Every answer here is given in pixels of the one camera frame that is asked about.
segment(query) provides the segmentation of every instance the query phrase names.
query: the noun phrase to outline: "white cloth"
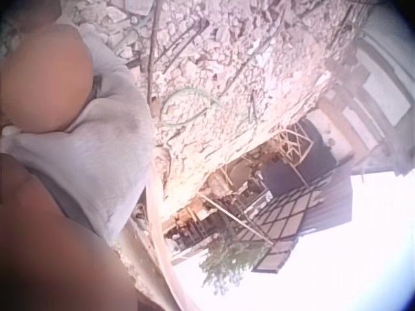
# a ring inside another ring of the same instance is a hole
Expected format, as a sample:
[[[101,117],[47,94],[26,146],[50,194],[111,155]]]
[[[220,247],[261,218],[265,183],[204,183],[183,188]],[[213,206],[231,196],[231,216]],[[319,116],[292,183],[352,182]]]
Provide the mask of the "white cloth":
[[[18,133],[1,151],[52,178],[112,244],[147,182],[152,154],[150,110],[134,77],[96,33],[80,30],[101,89],[64,132]]]

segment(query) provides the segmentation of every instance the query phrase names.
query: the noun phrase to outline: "green foliage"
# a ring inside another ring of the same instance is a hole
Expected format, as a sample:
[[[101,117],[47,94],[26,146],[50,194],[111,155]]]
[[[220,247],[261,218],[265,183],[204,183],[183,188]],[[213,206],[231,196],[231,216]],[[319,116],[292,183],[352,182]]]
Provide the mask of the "green foliage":
[[[200,264],[206,274],[203,286],[213,286],[215,295],[224,295],[231,285],[239,286],[244,273],[254,267],[265,250],[263,244],[232,242],[227,235],[214,238],[207,248]]]

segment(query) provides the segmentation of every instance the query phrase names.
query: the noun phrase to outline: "sky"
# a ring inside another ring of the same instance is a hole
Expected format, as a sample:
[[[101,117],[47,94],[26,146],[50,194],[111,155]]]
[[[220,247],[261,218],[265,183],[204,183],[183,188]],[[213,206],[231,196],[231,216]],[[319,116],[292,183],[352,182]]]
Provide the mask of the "sky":
[[[174,267],[201,311],[402,309],[414,291],[415,171],[351,177],[352,221],[300,239],[277,275],[247,273],[214,296],[200,257]]]

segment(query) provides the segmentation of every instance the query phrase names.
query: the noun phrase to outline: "rope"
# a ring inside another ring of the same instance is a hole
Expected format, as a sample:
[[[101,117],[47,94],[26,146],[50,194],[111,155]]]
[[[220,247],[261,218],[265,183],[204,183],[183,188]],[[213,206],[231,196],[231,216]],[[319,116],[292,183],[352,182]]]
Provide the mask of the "rope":
[[[193,115],[192,117],[188,118],[186,121],[183,122],[177,122],[177,123],[168,123],[163,121],[162,116],[166,113],[166,109],[168,106],[168,103],[171,102],[174,98],[180,97],[180,96],[184,96],[187,95],[188,93],[193,93],[196,95],[199,95],[201,97],[207,98],[210,100],[210,106],[209,107],[205,107],[204,109],[202,109],[202,111],[196,113],[195,115]],[[238,113],[235,111],[232,111],[230,108],[228,108],[227,106],[223,105],[219,99],[213,97],[212,95],[210,95],[207,91],[205,91],[204,89],[197,89],[194,87],[185,87],[184,89],[179,89],[177,91],[175,91],[173,94],[171,94],[161,105],[161,111],[160,111],[160,122],[161,125],[169,127],[169,128],[179,128],[183,125],[189,124],[190,122],[193,122],[194,120],[196,120],[197,118],[203,116],[203,114],[205,114],[209,109],[211,109],[213,106],[218,106],[221,109],[224,109],[226,111],[229,111],[230,113],[237,115],[239,117],[243,117],[243,122],[248,118],[247,114],[243,114],[243,113]]]

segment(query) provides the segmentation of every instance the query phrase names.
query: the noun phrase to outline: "wooden beam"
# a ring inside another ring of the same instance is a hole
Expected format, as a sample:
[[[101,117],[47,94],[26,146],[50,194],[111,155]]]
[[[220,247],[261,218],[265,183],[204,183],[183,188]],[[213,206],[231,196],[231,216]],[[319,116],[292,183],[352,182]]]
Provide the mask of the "wooden beam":
[[[234,215],[232,215],[231,213],[229,213],[226,209],[224,209],[223,207],[221,207],[219,204],[215,203],[214,201],[210,200],[207,196],[205,196],[204,194],[198,192],[198,195],[205,199],[206,201],[208,201],[210,204],[212,204],[213,206],[215,206],[217,209],[220,209],[222,212],[224,212],[226,215],[228,215],[230,218],[232,218],[233,220],[235,220],[238,224],[242,225],[243,227],[247,228],[247,230],[251,231],[253,234],[255,234],[256,236],[258,236],[259,238],[263,239],[265,242],[268,242],[271,245],[274,245],[274,243],[269,240],[267,237],[263,236],[262,234],[258,233],[257,231],[253,230],[249,225],[244,224],[240,219],[236,218]]]

